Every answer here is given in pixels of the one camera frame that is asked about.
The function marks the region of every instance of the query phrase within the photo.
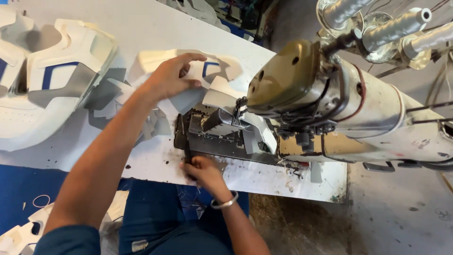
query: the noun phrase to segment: metal bangle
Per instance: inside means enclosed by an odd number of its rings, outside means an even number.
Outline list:
[[[211,207],[213,209],[219,210],[219,209],[229,207],[230,205],[234,204],[234,202],[236,202],[237,198],[239,197],[239,194],[237,193],[237,191],[231,191],[231,194],[233,194],[233,193],[235,193],[234,198],[221,205],[214,205],[214,203],[217,203],[217,201],[215,199],[213,199],[211,201]]]

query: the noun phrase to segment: hand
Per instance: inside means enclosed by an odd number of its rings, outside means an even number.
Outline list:
[[[205,188],[217,202],[222,204],[233,199],[233,195],[223,180],[222,173],[212,160],[195,156],[192,158],[192,165],[180,163],[179,166],[187,174],[195,177],[197,185]]]
[[[194,79],[181,79],[190,69],[191,61],[206,61],[201,54],[186,53],[164,61],[143,84],[153,93],[159,94],[159,99],[175,96],[188,88],[199,88],[201,82]]]

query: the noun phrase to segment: person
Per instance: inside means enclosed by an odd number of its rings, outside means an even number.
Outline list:
[[[198,80],[182,79],[191,61],[206,57],[188,53],[163,62],[82,154],[60,189],[35,255],[101,253],[101,221],[150,110],[160,100],[201,86]],[[210,159],[193,157],[192,164],[180,167],[219,205],[234,201]],[[248,206],[247,196],[240,199]],[[209,207],[200,220],[185,222],[176,185],[170,183],[135,180],[119,236],[121,255],[270,254],[238,202],[221,210]]]

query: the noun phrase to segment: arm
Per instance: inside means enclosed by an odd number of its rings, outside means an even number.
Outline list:
[[[193,157],[192,164],[182,164],[181,168],[197,180],[197,185],[205,188],[219,204],[233,199],[233,195],[214,163],[205,157]],[[269,249],[255,227],[237,203],[222,208],[228,233],[237,255],[270,255]]]
[[[206,57],[184,54],[163,62],[127,100],[123,108],[91,143],[67,175],[44,233],[68,225],[99,228],[121,179],[127,158],[146,117],[158,101],[187,88],[197,80],[183,80],[189,62]]]

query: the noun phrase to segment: blue pants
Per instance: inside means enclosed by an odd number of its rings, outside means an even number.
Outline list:
[[[237,202],[248,216],[248,193],[239,192]],[[186,221],[175,184],[134,180],[120,229],[120,255],[133,254],[132,243],[142,240],[148,242],[146,253],[149,254],[172,236],[194,229],[209,232],[231,247],[220,210],[208,207],[199,220]]]

